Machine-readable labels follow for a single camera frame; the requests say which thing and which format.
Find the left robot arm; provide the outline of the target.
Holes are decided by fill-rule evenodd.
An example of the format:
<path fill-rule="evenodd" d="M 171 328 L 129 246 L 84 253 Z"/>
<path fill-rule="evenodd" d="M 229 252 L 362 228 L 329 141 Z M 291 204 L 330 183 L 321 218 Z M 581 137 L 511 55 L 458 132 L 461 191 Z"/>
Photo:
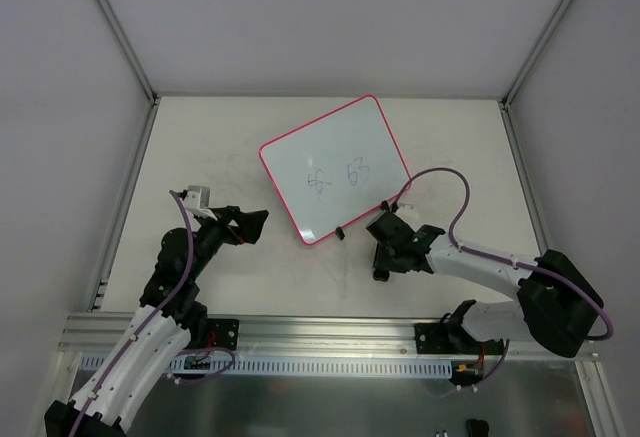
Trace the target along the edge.
<path fill-rule="evenodd" d="M 268 211 L 236 206 L 180 210 L 126 331 L 83 387 L 44 415 L 48 436 L 124 436 L 147 396 L 183 350 L 204 348 L 208 311 L 197 278 L 224 245 L 254 245 Z"/>

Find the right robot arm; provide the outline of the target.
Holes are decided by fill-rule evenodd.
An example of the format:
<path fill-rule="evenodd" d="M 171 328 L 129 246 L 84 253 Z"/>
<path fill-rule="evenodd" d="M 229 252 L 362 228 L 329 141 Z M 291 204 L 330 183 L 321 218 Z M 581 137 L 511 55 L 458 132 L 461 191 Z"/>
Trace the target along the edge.
<path fill-rule="evenodd" d="M 604 316 L 604 302 L 569 258 L 547 250 L 539 257 L 492 252 L 453 242 L 449 232 L 430 225 L 413 229 L 385 210 L 367 227 L 376 242 L 373 276 L 425 272 L 460 278 L 491 289 L 505 301 L 474 299 L 451 316 L 447 338 L 459 352 L 481 342 L 532 340 L 564 358 L 578 354 Z"/>

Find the pink framed whiteboard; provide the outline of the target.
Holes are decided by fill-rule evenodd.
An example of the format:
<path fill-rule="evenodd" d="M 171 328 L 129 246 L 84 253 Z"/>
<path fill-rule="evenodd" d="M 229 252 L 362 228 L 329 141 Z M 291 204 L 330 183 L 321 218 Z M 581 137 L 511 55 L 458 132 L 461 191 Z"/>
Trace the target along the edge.
<path fill-rule="evenodd" d="M 389 122 L 373 95 L 266 142 L 259 158 L 308 246 L 377 209 L 409 179 Z"/>

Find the black whiteboard eraser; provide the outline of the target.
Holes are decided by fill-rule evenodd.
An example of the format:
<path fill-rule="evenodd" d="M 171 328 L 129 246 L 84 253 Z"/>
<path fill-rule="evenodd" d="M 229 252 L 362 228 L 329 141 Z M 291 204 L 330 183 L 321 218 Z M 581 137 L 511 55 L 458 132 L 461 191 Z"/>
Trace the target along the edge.
<path fill-rule="evenodd" d="M 376 282 L 386 283 L 389 281 L 390 272 L 384 269 L 375 269 L 372 274 L 372 278 Z"/>

